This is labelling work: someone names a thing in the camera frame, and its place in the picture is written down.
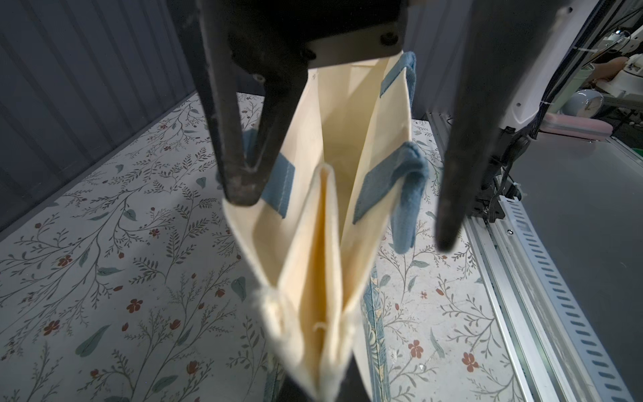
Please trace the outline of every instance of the screw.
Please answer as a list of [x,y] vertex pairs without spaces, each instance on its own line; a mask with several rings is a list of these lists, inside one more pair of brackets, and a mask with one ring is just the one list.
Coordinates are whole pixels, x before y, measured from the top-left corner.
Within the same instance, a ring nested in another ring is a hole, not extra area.
[[254,78],[259,84],[262,84],[262,85],[264,82],[266,82],[266,79],[261,74],[252,74],[252,78]]
[[393,46],[398,40],[399,37],[393,32],[386,32],[379,37],[379,42],[384,46]]
[[303,58],[305,58],[305,59],[306,59],[306,60],[308,60],[308,61],[311,61],[311,60],[317,59],[317,55],[315,54],[315,52],[313,52],[313,51],[312,51],[312,50],[310,50],[310,49],[306,49],[306,48],[304,48],[304,49],[302,50],[301,54],[302,54],[302,57],[303,57]]

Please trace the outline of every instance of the cream canvas bag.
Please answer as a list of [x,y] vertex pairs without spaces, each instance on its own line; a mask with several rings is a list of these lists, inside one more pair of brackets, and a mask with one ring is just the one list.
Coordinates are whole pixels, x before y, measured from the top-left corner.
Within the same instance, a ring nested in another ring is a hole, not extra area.
[[389,219],[396,251],[415,240],[428,170],[411,139],[414,67],[404,53],[310,70],[262,199],[224,202],[272,350],[317,400],[338,394]]

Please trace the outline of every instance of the cable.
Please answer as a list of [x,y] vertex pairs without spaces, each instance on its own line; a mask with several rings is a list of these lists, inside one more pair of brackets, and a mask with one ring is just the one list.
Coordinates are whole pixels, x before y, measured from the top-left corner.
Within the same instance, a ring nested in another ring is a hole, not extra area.
[[[598,24],[600,24],[605,12],[607,12],[607,10],[609,10],[609,8],[612,7],[614,2],[615,2],[614,0],[605,0],[597,8],[594,9],[590,22],[584,27],[584,30],[579,34],[577,40],[575,41],[575,46],[578,46],[578,47],[582,46],[592,36],[592,33],[595,27]],[[590,44],[589,48],[592,48],[596,43],[598,43],[598,41],[601,40],[603,36],[604,35],[597,35],[592,41],[592,43]],[[583,63],[583,58],[579,58],[579,60],[576,61],[574,67],[567,71],[567,74],[565,75],[564,79],[560,80],[560,78],[563,76],[563,73],[565,72],[565,68],[572,62],[574,57],[576,57],[579,52],[580,51],[578,49],[572,48],[567,53],[563,61],[560,63],[560,65],[554,72],[554,75],[552,76],[552,78],[549,80],[549,83],[545,88],[545,93],[543,94],[542,103],[540,104],[538,113],[536,113],[536,117],[532,122],[533,125],[529,130],[528,135],[530,138],[536,139],[538,137],[538,129],[540,128],[540,124],[545,118],[545,113],[547,113],[547,109],[549,108],[549,105],[552,103],[555,95],[562,90],[563,86],[569,81],[569,78],[572,76],[572,74],[574,74],[577,71],[577,68],[581,65],[581,63]]]
[[509,176],[509,171],[511,170],[511,167],[514,165],[513,160],[510,160],[507,164],[507,167],[505,168],[505,171],[502,172],[502,180],[500,180],[500,186],[498,186],[498,189],[496,192],[493,194],[493,197],[491,197],[491,200],[489,201],[489,211],[487,213],[487,220],[489,222],[493,222],[496,220],[496,210],[493,208],[493,203],[496,201],[502,190],[505,188],[505,184],[507,183],[507,177]]
[[[628,41],[627,41],[627,42],[625,42],[625,44],[623,45],[623,47],[622,47],[622,48],[624,48],[624,47],[625,47],[625,45],[627,45],[627,44],[629,43],[629,40],[632,38],[632,34],[631,34],[630,32],[628,32],[628,36],[627,36],[627,38],[628,38]],[[619,40],[615,41],[613,44],[609,45],[607,48],[605,48],[605,50],[603,50],[602,52],[598,53],[596,56],[594,56],[593,58],[591,58],[587,63],[583,64],[583,66],[582,66],[581,68],[585,68],[585,67],[589,66],[591,63],[593,63],[593,62],[594,62],[594,60],[598,59],[600,56],[602,56],[602,55],[604,55],[605,53],[607,53],[607,52],[608,52],[610,49],[612,49],[614,46],[618,45],[618,44],[619,44],[623,39],[625,39],[625,37],[623,37],[623,38],[621,38],[621,39],[619,39]]]
[[624,17],[619,18],[618,20],[616,20],[616,22],[615,22],[615,23],[613,23],[613,24],[612,24],[612,25],[610,25],[609,27],[605,28],[605,29],[604,29],[600,34],[598,34],[596,37],[597,37],[597,38],[602,38],[602,37],[604,37],[604,36],[605,36],[605,35],[607,35],[609,32],[611,32],[614,28],[616,28],[616,27],[618,26],[618,24],[620,24],[621,22],[623,22],[623,21],[625,21],[625,20],[628,20],[632,15],[636,14],[637,12],[639,12],[639,11],[641,11],[641,10],[643,10],[643,6],[638,7],[638,8],[637,8],[637,9],[635,9],[634,11],[632,11],[632,12],[630,12],[630,13],[626,14]]

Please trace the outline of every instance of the floral pattern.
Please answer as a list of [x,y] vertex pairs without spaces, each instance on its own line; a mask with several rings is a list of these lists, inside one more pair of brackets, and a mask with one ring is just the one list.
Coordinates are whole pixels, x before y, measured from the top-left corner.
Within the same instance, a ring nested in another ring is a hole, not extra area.
[[413,121],[413,140],[431,172],[415,246],[395,254],[387,230],[375,267],[390,399],[522,401],[466,234],[451,253],[434,246],[442,160],[428,122]]
[[[261,97],[239,101],[256,124]],[[263,398],[256,283],[215,174],[195,95],[0,243],[3,400]]]
[[[262,98],[239,103],[255,127]],[[414,249],[396,255],[387,233],[363,297],[374,400],[520,400],[467,239],[433,246],[442,165],[428,124],[413,124],[433,174]],[[284,372],[208,135],[195,95],[0,242],[5,401],[276,396]]]

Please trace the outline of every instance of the corrugated wall panel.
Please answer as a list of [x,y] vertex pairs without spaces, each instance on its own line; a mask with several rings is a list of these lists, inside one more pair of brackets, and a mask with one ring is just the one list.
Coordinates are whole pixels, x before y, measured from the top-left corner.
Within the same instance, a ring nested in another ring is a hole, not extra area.
[[162,0],[7,0],[0,230],[194,90]]
[[427,1],[409,7],[405,51],[417,56],[413,118],[451,111],[473,0]]

